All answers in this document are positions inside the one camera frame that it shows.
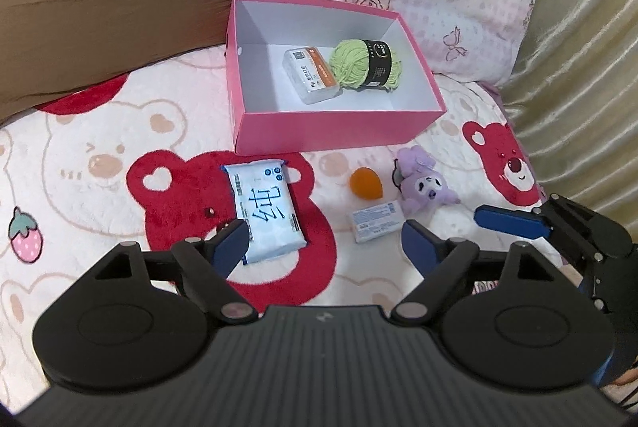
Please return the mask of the purple plush toy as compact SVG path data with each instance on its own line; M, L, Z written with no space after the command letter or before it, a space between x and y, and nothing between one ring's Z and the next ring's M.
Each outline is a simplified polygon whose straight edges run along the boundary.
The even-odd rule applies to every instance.
M436 169L436 160L419 145L400 148L395 158L392 183L398 188L405 216L433 213L441 206L458 205L459 195L449 188Z

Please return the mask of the small white blue packet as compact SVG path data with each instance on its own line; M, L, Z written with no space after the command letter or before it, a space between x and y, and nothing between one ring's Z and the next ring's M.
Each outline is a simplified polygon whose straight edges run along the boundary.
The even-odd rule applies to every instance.
M357 244L398 232L405 220L404 211L398 200L380 203L349 214L349 223Z

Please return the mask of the blue white tissue pack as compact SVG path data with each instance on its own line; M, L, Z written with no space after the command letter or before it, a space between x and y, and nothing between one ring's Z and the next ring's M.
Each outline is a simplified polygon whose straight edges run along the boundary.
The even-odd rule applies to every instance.
M223 166L237 218L249 227L243 264L279 258L307 246L296 215L282 159L254 160Z

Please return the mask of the orange makeup sponge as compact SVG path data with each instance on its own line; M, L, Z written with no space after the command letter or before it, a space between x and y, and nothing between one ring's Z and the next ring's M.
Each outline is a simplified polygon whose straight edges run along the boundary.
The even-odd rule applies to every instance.
M356 169L348 181L351 192L363 200L379 200L384 196L383 184L378 174L367 167Z

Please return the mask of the bear print blanket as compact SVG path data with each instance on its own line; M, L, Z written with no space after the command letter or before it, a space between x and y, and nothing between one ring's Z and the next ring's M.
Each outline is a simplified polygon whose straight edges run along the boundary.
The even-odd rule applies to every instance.
M1 129L1 401L17 412L47 389L32 347L35 322L121 241L161 250L208 237L234 217L226 166L236 161L225 50L180 55L44 105ZM479 227L476 208L530 210L545 198L512 128L479 84L439 77L447 112L417 139L459 195L419 214L442 237L503 251L509 236ZM384 196L396 146L287 155L307 244L231 274L256 307L394 307L421 277L398 234L359 244L349 186L369 168Z

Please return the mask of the gold satin curtain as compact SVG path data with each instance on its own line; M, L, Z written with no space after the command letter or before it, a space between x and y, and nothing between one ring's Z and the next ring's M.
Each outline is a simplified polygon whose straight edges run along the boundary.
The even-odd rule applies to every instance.
M536 0L501 96L548 194L637 230L637 0Z

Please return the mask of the pink cardboard box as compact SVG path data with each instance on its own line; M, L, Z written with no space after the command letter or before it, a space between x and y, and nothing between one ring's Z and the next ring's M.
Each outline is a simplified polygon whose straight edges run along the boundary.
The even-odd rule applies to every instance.
M232 0L226 77L239 155L407 143L447 108L395 11Z

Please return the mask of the green yarn ball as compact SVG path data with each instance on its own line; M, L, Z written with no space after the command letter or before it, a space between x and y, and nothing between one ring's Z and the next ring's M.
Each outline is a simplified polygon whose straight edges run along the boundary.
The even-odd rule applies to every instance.
M348 90L393 92L400 85L399 55L381 40L342 40L331 53L329 66L339 85Z

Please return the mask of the white orange plastic case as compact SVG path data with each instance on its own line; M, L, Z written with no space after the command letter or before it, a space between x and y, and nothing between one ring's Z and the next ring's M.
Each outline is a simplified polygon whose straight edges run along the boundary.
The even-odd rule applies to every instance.
M330 66L316 47L287 50L282 66L298 97L307 105L333 99L341 91Z

